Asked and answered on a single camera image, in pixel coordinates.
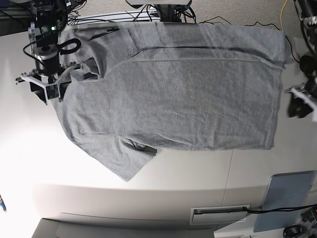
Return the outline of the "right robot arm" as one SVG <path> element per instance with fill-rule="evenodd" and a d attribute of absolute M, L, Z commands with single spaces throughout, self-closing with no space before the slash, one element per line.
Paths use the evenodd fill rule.
<path fill-rule="evenodd" d="M 58 38 L 68 24 L 68 15 L 85 3 L 83 0 L 33 0 L 31 10 L 35 21 L 28 29 L 30 49 L 27 56 L 35 61 L 35 69 L 22 73 L 16 83 L 28 82 L 30 90 L 47 103 L 52 99 L 62 101 L 71 80 L 69 74 L 81 68 L 81 64 L 60 63 L 60 57 L 75 53 L 81 41 L 73 38 L 59 43 Z"/>

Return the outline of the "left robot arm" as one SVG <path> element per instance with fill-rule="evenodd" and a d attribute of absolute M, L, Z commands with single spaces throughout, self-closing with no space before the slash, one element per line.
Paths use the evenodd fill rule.
<path fill-rule="evenodd" d="M 300 28 L 310 55 L 299 60 L 302 73 L 307 78 L 298 86 L 287 90 L 290 102 L 287 114 L 290 118 L 304 118 L 312 115 L 317 121 L 317 2 L 315 0 L 295 0 L 294 6 L 300 20 Z"/>

